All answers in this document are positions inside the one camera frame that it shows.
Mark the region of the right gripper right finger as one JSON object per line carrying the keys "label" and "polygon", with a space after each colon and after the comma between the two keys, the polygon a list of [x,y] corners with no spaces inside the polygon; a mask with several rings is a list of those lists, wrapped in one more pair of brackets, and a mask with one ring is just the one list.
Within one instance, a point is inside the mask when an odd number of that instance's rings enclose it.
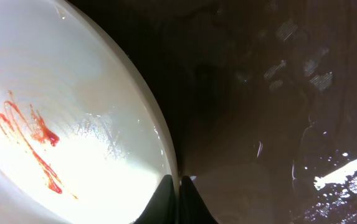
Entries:
{"label": "right gripper right finger", "polygon": [[179,224],[217,224],[189,176],[179,187]]}

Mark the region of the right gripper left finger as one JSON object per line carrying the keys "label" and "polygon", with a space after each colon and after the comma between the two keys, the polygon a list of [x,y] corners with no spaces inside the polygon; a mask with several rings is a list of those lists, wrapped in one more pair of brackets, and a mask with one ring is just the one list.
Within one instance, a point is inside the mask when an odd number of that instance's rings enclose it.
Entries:
{"label": "right gripper left finger", "polygon": [[134,224],[175,224],[176,195],[173,178],[165,175]]}

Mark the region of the white plate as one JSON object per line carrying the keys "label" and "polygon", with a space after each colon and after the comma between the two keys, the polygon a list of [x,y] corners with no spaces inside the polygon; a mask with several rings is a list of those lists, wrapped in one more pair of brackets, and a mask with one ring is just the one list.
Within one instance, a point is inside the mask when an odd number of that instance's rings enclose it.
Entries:
{"label": "white plate", "polygon": [[173,143],[143,77],[67,1],[0,0],[0,223],[134,223]]}

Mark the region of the brown plastic serving tray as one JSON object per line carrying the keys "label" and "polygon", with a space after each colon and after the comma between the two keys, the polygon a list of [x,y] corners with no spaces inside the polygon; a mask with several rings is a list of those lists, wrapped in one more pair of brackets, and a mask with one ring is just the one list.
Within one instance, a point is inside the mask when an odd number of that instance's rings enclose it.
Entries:
{"label": "brown plastic serving tray", "polygon": [[217,223],[357,223],[357,0],[74,1]]}

